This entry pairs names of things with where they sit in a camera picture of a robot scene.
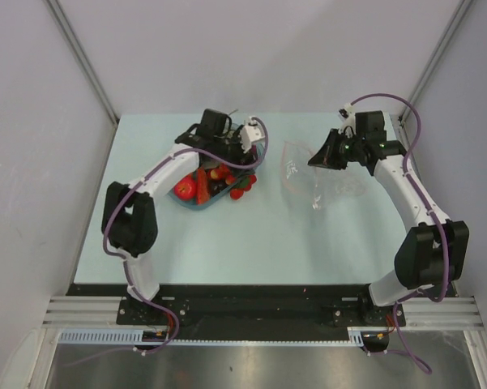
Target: metallic floor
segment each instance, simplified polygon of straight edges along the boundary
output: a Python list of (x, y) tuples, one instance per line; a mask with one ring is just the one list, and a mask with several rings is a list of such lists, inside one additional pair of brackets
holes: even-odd
[[(111, 346), (60, 344), (47, 388), (479, 388), (463, 332), (406, 336), (433, 375), (423, 374), (406, 357), (304, 346), (169, 346), (152, 356), (119, 352), (64, 367)], [(397, 336), (390, 348), (400, 348)]]

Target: light blue tabletop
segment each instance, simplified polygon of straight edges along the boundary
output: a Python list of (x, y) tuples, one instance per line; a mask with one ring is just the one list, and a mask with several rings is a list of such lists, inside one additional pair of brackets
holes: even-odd
[[(235, 123), (247, 115), (235, 113)], [(332, 127), (333, 113), (264, 113), (270, 146), (258, 181), (238, 201), (223, 197), (191, 211), (166, 196), (156, 209), (159, 236), (148, 253), (155, 277), (175, 284), (362, 284), (384, 276), (405, 237), (385, 190), (366, 168), (306, 166)], [(126, 283), (118, 259), (102, 250), (100, 223), (113, 181), (141, 176), (197, 114), (124, 115), (94, 207), (76, 284)], [(385, 115), (388, 138), (394, 139)]]

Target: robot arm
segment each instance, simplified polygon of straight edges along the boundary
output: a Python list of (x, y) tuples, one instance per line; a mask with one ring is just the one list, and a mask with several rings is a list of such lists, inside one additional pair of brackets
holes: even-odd
[(365, 166), (391, 197), (407, 232), (395, 256), (395, 270), (369, 285), (370, 303), (389, 306), (415, 289), (442, 283), (444, 253), (436, 221), (446, 234), (450, 265), (447, 279), (459, 279), (468, 243), (466, 224), (452, 222), (436, 205), (414, 174), (410, 160), (404, 171), (406, 151), (400, 142), (387, 141), (381, 111), (354, 114), (346, 107), (340, 113), (344, 124), (330, 131), (308, 165), (340, 170), (356, 161)]
[[(154, 169), (128, 184), (109, 185), (101, 230), (115, 249), (112, 254), (117, 253), (126, 261), (133, 285), (143, 298), (151, 300), (160, 287), (152, 262), (144, 255), (158, 234), (156, 205), (206, 158), (223, 160), (240, 170), (250, 169), (257, 161), (249, 150), (265, 136), (264, 129), (252, 118), (234, 130), (229, 115), (206, 109), (201, 122), (178, 136), (168, 155)], [(128, 292), (139, 298), (131, 288)]]

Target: wall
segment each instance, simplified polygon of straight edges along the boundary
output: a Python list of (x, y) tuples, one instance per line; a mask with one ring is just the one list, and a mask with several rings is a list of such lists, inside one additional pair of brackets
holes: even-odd
[[(61, 0), (119, 113), (327, 112), (408, 96), (459, 0)], [(389, 109), (393, 101), (362, 108)]]
[(431, 195), (470, 228), (459, 288), (476, 297), (487, 329), (487, 0), (473, 7), (417, 108), (417, 166)]
[(0, 373), (66, 287), (113, 128), (40, 0), (0, 1)]

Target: blue container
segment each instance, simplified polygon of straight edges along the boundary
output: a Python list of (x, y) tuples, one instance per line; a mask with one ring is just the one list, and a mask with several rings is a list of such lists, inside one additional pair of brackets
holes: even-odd
[[(261, 157), (261, 155), (263, 154), (263, 150), (264, 150), (264, 147), (261, 143), (259, 143), (258, 145), (256, 145), (256, 153), (258, 155), (258, 158)], [(229, 193), (229, 191), (234, 188), (237, 184), (239, 184), (241, 181), (243, 181), (245, 179), (245, 177), (247, 177), (248, 175), (252, 174), (253, 171), (252, 169), (251, 170), (242, 170), (242, 172), (245, 172), (245, 174), (242, 174), (240, 177), (237, 177), (236, 181), (232, 184), (232, 185), (229, 185), (227, 186), (225, 189), (223, 189), (219, 194), (217, 194), (216, 196), (212, 196), (209, 201), (207, 201), (206, 203), (202, 204), (202, 205), (198, 205), (196, 203), (196, 199), (192, 199), (192, 200), (189, 200), (189, 201), (183, 201), (183, 200), (180, 200), (174, 193), (173, 191), (171, 190), (169, 192), (169, 196), (171, 196), (171, 199), (175, 200), (177, 203), (179, 203), (180, 205), (182, 205), (183, 207), (186, 207), (186, 208), (189, 208), (189, 209), (192, 209), (194, 211), (201, 211), (209, 206), (211, 206), (212, 204), (214, 204), (216, 201), (218, 201), (219, 199), (221, 199), (222, 197), (224, 197), (226, 194)]]

